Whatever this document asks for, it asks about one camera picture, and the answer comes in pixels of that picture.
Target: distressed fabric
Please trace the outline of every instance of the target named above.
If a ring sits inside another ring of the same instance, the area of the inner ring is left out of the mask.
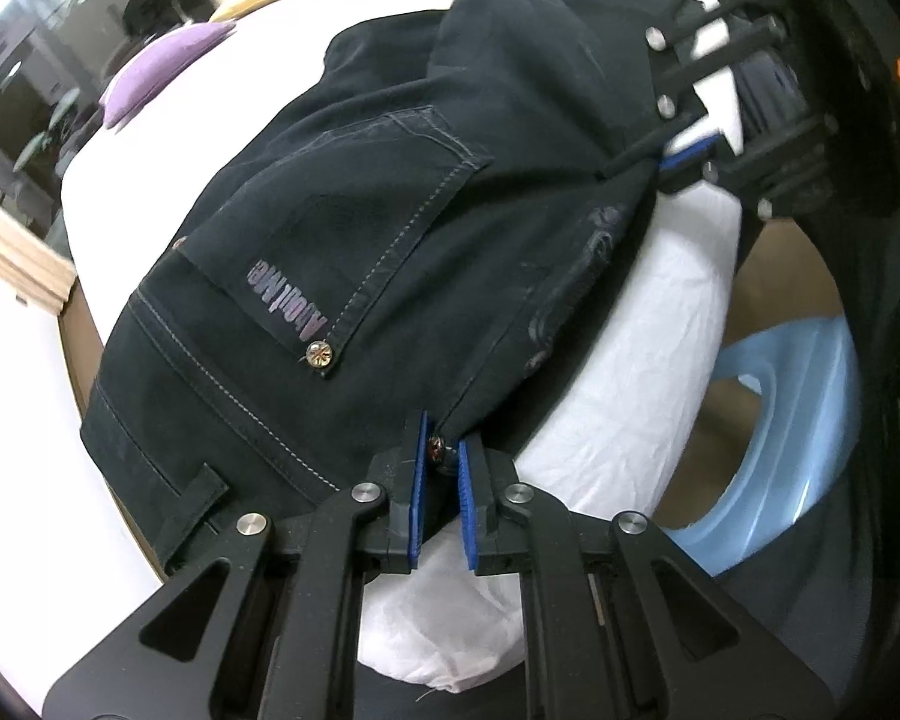
[[[665,1],[456,0],[335,38],[103,356],[83,439],[146,538],[194,522],[168,570],[245,512],[359,482],[410,410],[454,442],[547,365],[655,193],[655,156],[611,163],[655,111]],[[227,493],[194,519],[204,466]]]

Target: white bed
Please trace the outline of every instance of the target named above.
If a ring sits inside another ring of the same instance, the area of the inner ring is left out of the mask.
[[[210,178],[280,108],[317,82],[324,49],[336,33],[360,20],[447,7],[451,1],[280,1],[242,20],[223,45],[184,71],[122,130],[98,133],[64,177],[63,205],[101,336],[106,340],[128,296]],[[706,41],[722,37],[725,30],[715,28]],[[730,76],[715,76],[700,91],[711,118],[739,146]],[[522,475],[570,499],[572,508],[600,517],[655,507],[719,347],[738,229],[735,200],[712,188],[658,202],[613,316],[577,381],[521,455]],[[41,327],[34,333],[43,338],[49,332]],[[41,343],[52,346],[47,338]],[[56,394],[46,396],[60,398],[62,357],[41,365],[47,369],[41,375],[55,381]],[[639,391],[637,379],[645,382]],[[23,379],[19,386],[26,389]],[[143,555],[128,545],[119,513],[79,446],[72,404],[61,408],[63,416],[53,412],[61,427],[47,456],[52,464],[40,464],[36,448],[15,437],[0,468],[0,500],[12,501],[8,509],[0,507],[0,513],[8,511],[0,517],[0,541],[17,549],[29,544],[35,555],[26,566],[12,550],[0,550],[0,669],[37,710],[53,680],[157,586]],[[606,494],[581,497],[567,479],[548,474],[539,458],[554,450],[583,469],[600,467],[599,490]],[[450,541],[452,529],[428,547],[423,570],[413,579],[370,586],[361,659],[411,682],[463,689],[519,659],[522,650],[518,615],[512,605],[506,608],[512,600],[506,600],[506,582],[476,586],[462,578]],[[40,570],[36,582],[33,565]],[[434,627],[427,605],[415,602],[448,575],[462,583],[458,600],[473,601],[471,625],[456,632]],[[386,599],[398,596],[410,605],[394,619]],[[499,605],[490,621],[487,604]],[[85,624],[88,609],[92,619]],[[456,656],[434,655],[448,650]]]

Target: gold button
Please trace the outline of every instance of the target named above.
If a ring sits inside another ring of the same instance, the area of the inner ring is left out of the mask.
[[[307,346],[307,362],[317,370],[333,362],[333,347],[326,341],[314,341]]]

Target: dashed stitching line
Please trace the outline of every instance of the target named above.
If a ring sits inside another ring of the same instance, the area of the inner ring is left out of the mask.
[[[394,238],[394,242],[386,248],[386,251],[383,254],[380,255],[380,259],[377,260],[377,264],[373,266],[370,273],[367,274],[367,276],[365,276],[364,280],[362,280],[362,282],[360,283],[360,286],[357,287],[356,292],[353,293],[350,300],[348,300],[348,302],[346,303],[346,306],[343,306],[343,310],[340,312],[340,315],[337,317],[336,322],[333,323],[333,326],[330,328],[330,331],[327,333],[327,337],[330,337],[333,335],[333,331],[336,330],[337,325],[340,324],[340,320],[343,319],[344,316],[346,316],[346,312],[350,310],[350,306],[352,306],[353,301],[357,299],[357,295],[360,295],[361,290],[367,285],[367,281],[370,281],[370,277],[373,274],[375,274],[375,272],[380,267],[380,265],[383,263],[383,261],[386,260],[386,257],[388,257],[392,251],[394,251],[394,249],[396,248],[396,245],[399,244],[400,240],[405,236],[405,234],[407,234],[407,231],[411,227],[413,227],[416,220],[418,220],[420,218],[420,214],[422,214],[424,211],[427,210],[427,207],[430,205],[430,203],[432,203],[437,198],[437,195],[440,194],[440,192],[443,190],[443,187],[445,187],[457,173],[459,173],[461,170],[463,170],[464,167],[473,167],[473,165],[471,165],[470,162],[464,161],[460,165],[457,165],[456,167],[454,167],[453,170],[449,173],[449,175],[447,175],[447,177],[445,177],[444,180],[442,180],[440,182],[440,185],[437,187],[437,189],[434,190],[434,194],[431,194],[428,197],[428,199],[426,200],[426,202],[424,202],[423,205],[421,205],[418,209],[416,209],[416,213],[413,214],[412,217],[410,217],[410,221],[408,221],[407,226],[405,226],[402,230],[400,230],[400,232],[397,234],[397,237]]]
[[[262,428],[266,431],[266,435],[270,436],[275,442],[277,442],[277,443],[283,448],[283,450],[284,450],[288,455],[290,455],[295,461],[297,461],[297,462],[300,463],[305,469],[307,469],[308,471],[310,471],[314,476],[317,477],[317,479],[321,480],[322,483],[324,483],[324,485],[327,485],[327,487],[332,488],[332,490],[336,490],[337,492],[340,491],[340,488],[337,487],[333,482],[330,482],[329,480],[324,479],[319,473],[317,473],[317,471],[315,471],[314,469],[311,469],[311,468],[308,466],[308,464],[306,464],[303,460],[300,460],[300,457],[296,456],[296,453],[295,453],[292,449],[290,449],[290,447],[288,447],[287,445],[285,445],[284,442],[281,442],[281,440],[274,434],[274,431],[271,430],[271,429],[269,429],[269,427],[266,427],[266,425],[265,425],[264,423],[261,422],[260,418],[258,418],[258,416],[255,415],[255,413],[253,413],[253,412],[252,412],[250,409],[248,409],[244,404],[242,404],[239,400],[237,400],[237,398],[235,398],[232,394],[230,394],[230,391],[228,391],[228,389],[226,389],[226,387],[223,386],[223,385],[217,380],[217,377],[214,376],[214,375],[213,375],[209,370],[207,370],[205,367],[203,367],[203,365],[199,362],[199,360],[197,360],[197,358],[194,357],[193,353],[192,353],[186,346],[184,346],[183,341],[180,341],[180,339],[179,339],[177,336],[175,336],[175,334],[173,333],[173,330],[170,330],[170,327],[168,327],[167,322],[164,322],[163,317],[161,317],[160,314],[157,314],[156,309],[154,308],[154,306],[151,305],[151,303],[149,302],[149,300],[146,299],[146,297],[143,295],[143,293],[138,292],[137,295],[139,295],[139,298],[143,301],[144,305],[148,308],[149,312],[151,312],[151,314],[154,315],[154,318],[155,318],[158,322],[160,322],[160,324],[163,326],[163,329],[167,331],[167,333],[168,333],[168,334],[170,335],[170,337],[173,339],[173,342],[176,343],[176,345],[179,346],[179,347],[183,350],[183,353],[184,353],[185,355],[187,355],[187,357],[189,357],[189,358],[191,359],[191,361],[194,363],[194,365],[196,365],[196,366],[200,369],[200,371],[203,373],[204,376],[206,376],[210,381],[212,381],[215,385],[217,385],[218,389],[219,389],[224,395],[226,395],[231,401],[233,401],[233,403],[234,403],[234,404],[235,404],[242,412],[244,412],[247,416],[249,416],[250,419],[252,419],[252,420],[253,420],[254,422],[256,422],[258,425],[260,425],[260,427],[262,427]]]

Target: blue plastic stool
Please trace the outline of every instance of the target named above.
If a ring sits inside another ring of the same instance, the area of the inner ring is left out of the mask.
[[[703,519],[668,531],[711,576],[766,546],[826,494],[860,424],[860,377],[843,317],[744,338],[717,357],[711,380],[730,378],[762,396],[743,464]]]

